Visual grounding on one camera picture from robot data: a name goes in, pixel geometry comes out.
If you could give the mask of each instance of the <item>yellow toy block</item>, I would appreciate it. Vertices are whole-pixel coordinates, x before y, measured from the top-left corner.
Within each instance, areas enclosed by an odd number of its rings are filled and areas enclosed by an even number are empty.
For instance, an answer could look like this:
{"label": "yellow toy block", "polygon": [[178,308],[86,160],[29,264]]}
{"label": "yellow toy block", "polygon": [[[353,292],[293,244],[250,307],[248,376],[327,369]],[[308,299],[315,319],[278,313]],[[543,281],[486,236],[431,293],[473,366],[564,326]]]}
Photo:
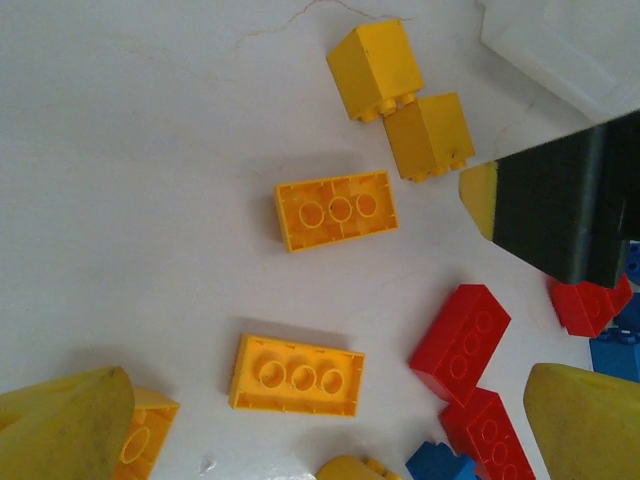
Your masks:
{"label": "yellow toy block", "polygon": [[362,25],[327,57],[349,118],[372,122],[424,87],[409,37],[399,20]]}
{"label": "yellow toy block", "polygon": [[120,367],[0,395],[0,478],[109,480],[132,412]]}
{"label": "yellow toy block", "polygon": [[524,407],[552,480],[639,478],[640,385],[557,364],[533,367]]}
{"label": "yellow toy block", "polygon": [[402,480],[390,472],[377,460],[370,458],[367,463],[352,456],[336,457],[327,462],[316,475],[317,480]]}
{"label": "yellow toy block", "polygon": [[180,404],[134,387],[135,408],[113,480],[146,480],[156,464]]}
{"label": "yellow toy block", "polygon": [[384,171],[278,185],[275,199],[289,252],[398,228]]}
{"label": "yellow toy block", "polygon": [[475,155],[456,93],[421,98],[384,119],[401,178],[423,182],[467,166]]}
{"label": "yellow toy block", "polygon": [[355,417],[362,353],[243,335],[232,408]]}

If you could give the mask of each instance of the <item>white table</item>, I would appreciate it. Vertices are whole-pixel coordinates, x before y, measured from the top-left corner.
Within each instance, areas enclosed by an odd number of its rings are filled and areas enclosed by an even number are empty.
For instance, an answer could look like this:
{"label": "white table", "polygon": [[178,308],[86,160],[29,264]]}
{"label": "white table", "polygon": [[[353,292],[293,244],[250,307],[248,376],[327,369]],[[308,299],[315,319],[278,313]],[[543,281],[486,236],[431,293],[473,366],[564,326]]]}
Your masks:
{"label": "white table", "polygon": [[[407,358],[447,295],[512,315],[480,385],[538,478],[531,366],[588,368],[543,276],[484,240],[458,175],[399,179],[381,122],[349,121],[325,61],[355,26],[405,25],[427,87],[457,91],[473,164],[589,125],[479,44],[468,0],[5,0],[0,6],[0,391],[120,364],[182,403],[153,478],[310,479],[338,454],[404,462],[444,403]],[[400,230],[287,254],[278,183],[388,169]],[[367,354],[356,419],[234,411],[241,332]]]}

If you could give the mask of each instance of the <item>toy block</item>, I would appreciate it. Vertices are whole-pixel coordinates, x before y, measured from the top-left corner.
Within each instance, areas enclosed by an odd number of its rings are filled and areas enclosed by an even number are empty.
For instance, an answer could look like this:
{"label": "toy block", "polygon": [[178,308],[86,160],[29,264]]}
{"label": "toy block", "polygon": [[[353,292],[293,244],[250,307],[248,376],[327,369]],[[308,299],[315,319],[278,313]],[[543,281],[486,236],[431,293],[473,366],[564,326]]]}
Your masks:
{"label": "toy block", "polygon": [[424,80],[399,20],[362,25],[327,57],[349,118],[372,122],[416,100]]}
{"label": "toy block", "polygon": [[635,112],[468,169],[460,198],[508,252],[562,283],[614,288],[640,239],[638,131]]}
{"label": "toy block", "polygon": [[640,383],[640,332],[609,328],[589,348],[594,372]]}
{"label": "toy block", "polygon": [[280,413],[355,417],[362,353],[243,335],[229,404]]}
{"label": "toy block", "polygon": [[534,479],[500,395],[476,388],[465,407],[450,404],[440,422],[457,453],[465,452],[490,480]]}
{"label": "toy block", "polygon": [[444,443],[424,442],[407,462],[413,480],[476,480],[476,462],[456,456]]}
{"label": "toy block", "polygon": [[126,372],[109,367],[0,395],[0,478],[109,480],[133,412]]}
{"label": "toy block", "polygon": [[636,285],[640,285],[640,243],[629,245],[625,270],[629,279]]}
{"label": "toy block", "polygon": [[555,364],[533,367],[524,408],[553,480],[638,478],[640,385]]}
{"label": "toy block", "polygon": [[620,328],[640,332],[640,293],[634,293],[633,298],[613,319]]}
{"label": "toy block", "polygon": [[370,458],[366,463],[352,456],[336,457],[327,462],[317,473],[317,480],[402,480],[394,472],[387,470],[377,460]]}
{"label": "toy block", "polygon": [[465,405],[511,317],[484,285],[460,285],[409,366],[438,397]]}
{"label": "toy block", "polygon": [[550,295],[558,320],[570,335],[595,338],[631,301],[633,292],[624,275],[613,289],[589,282],[566,285],[552,280]]}
{"label": "toy block", "polygon": [[475,155],[456,93],[420,98],[384,119],[400,177],[422,182],[467,166]]}
{"label": "toy block", "polygon": [[275,199],[289,252],[398,229],[384,171],[278,185]]}
{"label": "toy block", "polygon": [[160,456],[180,404],[161,393],[134,387],[135,408],[113,480],[147,480]]}

